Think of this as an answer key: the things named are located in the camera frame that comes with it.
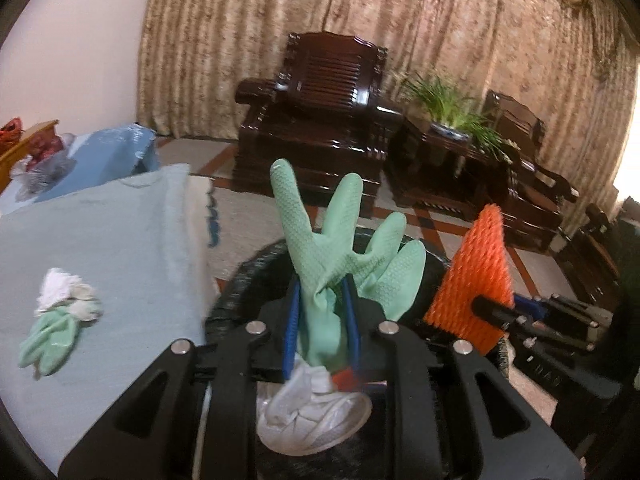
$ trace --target wooden armchair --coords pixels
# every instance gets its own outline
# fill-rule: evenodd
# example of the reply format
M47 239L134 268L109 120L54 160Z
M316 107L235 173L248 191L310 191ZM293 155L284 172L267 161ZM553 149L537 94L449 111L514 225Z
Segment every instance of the wooden armchair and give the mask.
M289 35L276 80L245 79L233 188L270 195L269 168L293 166L305 203L325 206L347 173L364 181L361 214L371 216L388 140L402 123L380 97L386 49L330 32Z
M623 289L632 294L638 290L640 203L628 197L612 222L594 203L585 214L589 221L556 261L579 300L613 312L623 300Z
M484 173L483 199L502 209L508 243L545 252L562 222L562 201L575 203L578 192L564 177L536 162L545 125L525 105L489 91L483 111L500 136L518 146L504 147L512 164Z

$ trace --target metal screw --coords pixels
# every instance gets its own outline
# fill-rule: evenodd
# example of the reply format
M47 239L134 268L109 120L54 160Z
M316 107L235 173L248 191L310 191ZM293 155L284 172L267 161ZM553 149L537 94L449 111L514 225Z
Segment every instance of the metal screw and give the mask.
M185 355L191 350L191 341L188 339L176 339L171 343L171 352L178 355Z
M468 354L471 354L471 352L474 349L474 346L466 339L458 339L453 343L453 349L458 354L468 355Z
M261 321L250 321L244 327L245 330L251 335L260 335L262 332L267 330L267 326Z
M383 321L378 325L378 330L380 330L380 332L382 332L383 334L393 335L398 333L398 331L400 330L400 327L396 322Z

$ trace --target black bucket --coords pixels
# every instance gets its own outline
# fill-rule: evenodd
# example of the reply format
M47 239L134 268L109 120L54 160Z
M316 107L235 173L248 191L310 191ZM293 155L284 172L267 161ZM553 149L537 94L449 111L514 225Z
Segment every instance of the black bucket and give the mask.
M357 228L353 249L363 253L374 231ZM404 237L402 245L411 241ZM431 342L447 344L455 336L431 328L422 322L440 283L449 267L449 260L428 242L427 259L420 289L414 304L399 322ZM284 240L260 250L251 260L242 264L236 275L226 284L206 321L207 342L213 343L230 330L258 316L267 301L284 297L294 273L293 264ZM505 376L508 370L506 343L501 340L488 355L488 359ZM269 450L256 439L255 462L264 480L374 480L385 477L384 389L367 391L373 403L371 416L364 427L347 441L326 451L303 457L285 456Z

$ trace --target potted plant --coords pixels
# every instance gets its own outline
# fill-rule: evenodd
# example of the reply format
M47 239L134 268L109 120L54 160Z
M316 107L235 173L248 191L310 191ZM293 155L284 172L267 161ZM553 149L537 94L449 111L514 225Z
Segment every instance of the potted plant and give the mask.
M409 76L402 87L411 101L419 104L431 118L431 129L459 142L472 142L480 151L499 160L511 162L502 150L504 144L514 146L486 125L486 118L470 111L474 99L462 94L452 84L447 84L438 75Z

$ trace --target green plant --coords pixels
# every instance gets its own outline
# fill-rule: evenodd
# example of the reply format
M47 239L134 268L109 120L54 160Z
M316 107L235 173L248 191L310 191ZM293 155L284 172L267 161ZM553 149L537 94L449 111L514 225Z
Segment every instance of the green plant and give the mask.
M402 86L428 111L432 121L471 135L480 150L510 162L502 150L500 135L486 125L483 115L470 111L474 99L462 95L455 85L446 84L437 75L416 74L406 78Z

